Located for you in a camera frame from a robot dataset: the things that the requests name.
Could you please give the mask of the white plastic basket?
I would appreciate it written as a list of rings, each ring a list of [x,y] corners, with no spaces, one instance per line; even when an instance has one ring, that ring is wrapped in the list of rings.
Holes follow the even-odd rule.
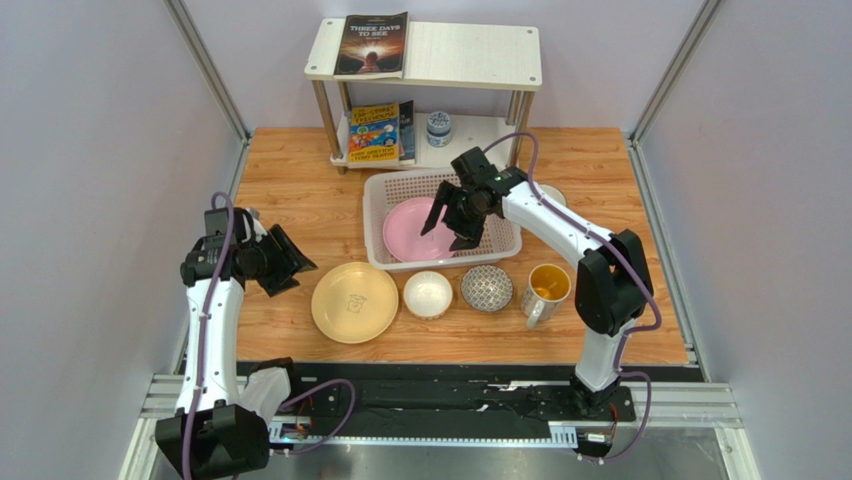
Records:
[[[398,171],[375,174],[365,181],[362,197],[364,243],[369,262],[388,272],[493,264],[517,255],[522,248],[520,227],[508,220],[490,216],[485,221],[479,246],[461,250],[448,259],[402,261],[384,243],[383,226],[387,216],[399,204],[418,197],[433,200],[439,185],[448,181],[460,184],[455,172],[447,168]]]

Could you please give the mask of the pink plate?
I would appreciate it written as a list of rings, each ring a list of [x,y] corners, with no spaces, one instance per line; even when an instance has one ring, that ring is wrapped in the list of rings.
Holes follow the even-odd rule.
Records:
[[[452,230],[438,224],[426,235],[422,229],[428,219],[433,200],[416,197],[395,206],[385,218],[383,241],[390,254],[403,263],[437,261],[452,258],[450,246],[456,240]]]

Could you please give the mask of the yellow plate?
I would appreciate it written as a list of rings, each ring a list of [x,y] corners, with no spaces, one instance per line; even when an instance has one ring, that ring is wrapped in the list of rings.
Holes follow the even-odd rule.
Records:
[[[326,337],[361,344],[383,334],[399,310],[399,292],[385,271],[364,262],[342,264],[317,283],[311,314]]]

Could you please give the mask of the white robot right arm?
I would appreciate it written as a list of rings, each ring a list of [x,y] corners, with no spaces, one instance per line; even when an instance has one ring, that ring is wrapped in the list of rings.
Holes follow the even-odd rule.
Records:
[[[626,337],[652,301],[652,282],[641,239],[615,234],[553,202],[517,167],[499,169],[474,147],[454,159],[456,182],[437,190],[423,234],[443,224],[455,235],[452,250],[479,246],[491,215],[532,233],[576,273],[574,304],[586,326],[572,384],[589,403],[610,397],[620,383]]]

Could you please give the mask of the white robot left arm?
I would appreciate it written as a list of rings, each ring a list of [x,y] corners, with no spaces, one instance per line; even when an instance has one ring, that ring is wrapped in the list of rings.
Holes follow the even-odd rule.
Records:
[[[263,361],[239,387],[237,325],[246,285],[274,297],[316,267],[279,225],[263,227],[252,208],[214,208],[204,220],[204,236],[180,266],[190,315],[183,383],[173,414],[155,427],[157,446],[184,479],[267,465],[269,426],[291,394],[293,362]]]

